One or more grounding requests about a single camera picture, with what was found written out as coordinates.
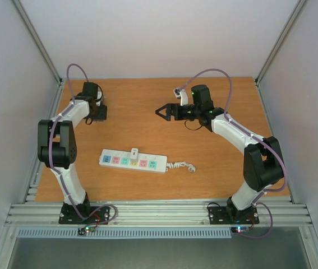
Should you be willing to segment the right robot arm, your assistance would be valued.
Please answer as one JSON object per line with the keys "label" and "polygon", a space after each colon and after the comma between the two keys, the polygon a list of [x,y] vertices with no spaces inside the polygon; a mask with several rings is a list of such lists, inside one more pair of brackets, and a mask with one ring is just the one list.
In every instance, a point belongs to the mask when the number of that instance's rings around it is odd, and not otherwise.
{"label": "right robot arm", "polygon": [[243,184],[228,198],[225,207],[228,221],[239,222],[271,186],[285,178],[279,141],[275,137],[265,138],[255,134],[223,108],[215,107],[206,85],[194,86],[191,92],[193,104],[188,103],[184,89],[175,89],[174,94],[180,102],[165,104],[155,113],[167,121],[197,120],[201,126],[225,138],[243,154]]}

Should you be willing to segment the white USB charger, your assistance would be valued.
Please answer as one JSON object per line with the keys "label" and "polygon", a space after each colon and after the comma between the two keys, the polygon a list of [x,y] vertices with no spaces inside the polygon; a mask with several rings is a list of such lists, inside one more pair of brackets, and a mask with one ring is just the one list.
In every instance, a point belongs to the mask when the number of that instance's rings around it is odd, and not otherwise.
{"label": "white USB charger", "polygon": [[132,148],[130,152],[130,162],[137,163],[139,158],[138,154],[139,154],[139,150],[137,148]]}

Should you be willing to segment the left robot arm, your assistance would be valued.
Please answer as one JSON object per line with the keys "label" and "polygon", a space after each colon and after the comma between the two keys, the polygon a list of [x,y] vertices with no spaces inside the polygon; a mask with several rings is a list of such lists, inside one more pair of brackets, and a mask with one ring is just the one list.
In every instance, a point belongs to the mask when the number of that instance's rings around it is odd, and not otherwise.
{"label": "left robot arm", "polygon": [[106,120],[107,106],[102,99],[102,88],[96,83],[85,81],[82,91],[72,97],[63,111],[38,123],[38,159],[55,175],[63,193],[60,224],[81,224],[92,218],[94,208],[90,206],[75,167],[75,127],[83,119],[88,125]]}

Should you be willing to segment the white multi-socket power strip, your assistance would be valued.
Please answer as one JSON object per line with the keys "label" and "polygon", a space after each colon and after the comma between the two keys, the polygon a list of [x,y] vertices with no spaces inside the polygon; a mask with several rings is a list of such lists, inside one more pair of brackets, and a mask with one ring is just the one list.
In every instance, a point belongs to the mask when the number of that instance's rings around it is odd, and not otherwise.
{"label": "white multi-socket power strip", "polygon": [[151,173],[166,173],[167,156],[146,154],[139,151],[138,162],[130,162],[131,151],[103,149],[99,165],[108,168],[146,171]]}

